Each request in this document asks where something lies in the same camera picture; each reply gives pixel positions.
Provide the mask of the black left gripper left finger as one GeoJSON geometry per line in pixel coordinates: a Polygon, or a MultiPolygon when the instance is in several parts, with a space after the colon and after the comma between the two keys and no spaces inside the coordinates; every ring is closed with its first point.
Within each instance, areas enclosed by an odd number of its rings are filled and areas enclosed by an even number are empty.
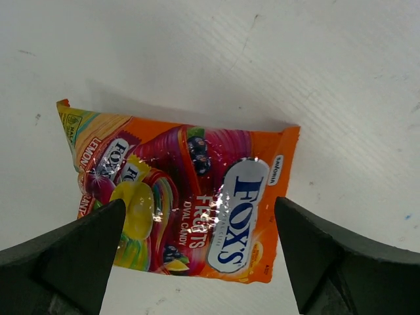
{"type": "Polygon", "coordinates": [[[1,251],[2,314],[99,314],[125,221],[117,199],[1,251]]]}

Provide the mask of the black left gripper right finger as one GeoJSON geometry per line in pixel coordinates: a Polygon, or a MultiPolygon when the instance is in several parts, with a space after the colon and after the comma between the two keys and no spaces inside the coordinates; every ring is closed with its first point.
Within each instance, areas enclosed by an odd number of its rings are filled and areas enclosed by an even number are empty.
{"type": "Polygon", "coordinates": [[[419,254],[361,236],[290,199],[275,218],[300,314],[418,314],[419,254]]]}

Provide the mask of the orange Fox's candy bag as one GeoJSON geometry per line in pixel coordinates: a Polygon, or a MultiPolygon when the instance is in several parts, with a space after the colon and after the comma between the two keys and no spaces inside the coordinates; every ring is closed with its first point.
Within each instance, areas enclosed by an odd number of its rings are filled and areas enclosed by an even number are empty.
{"type": "Polygon", "coordinates": [[[277,197],[286,195],[298,127],[215,129],[56,104],[82,193],[78,215],[123,200],[117,266],[268,283],[277,197]]]}

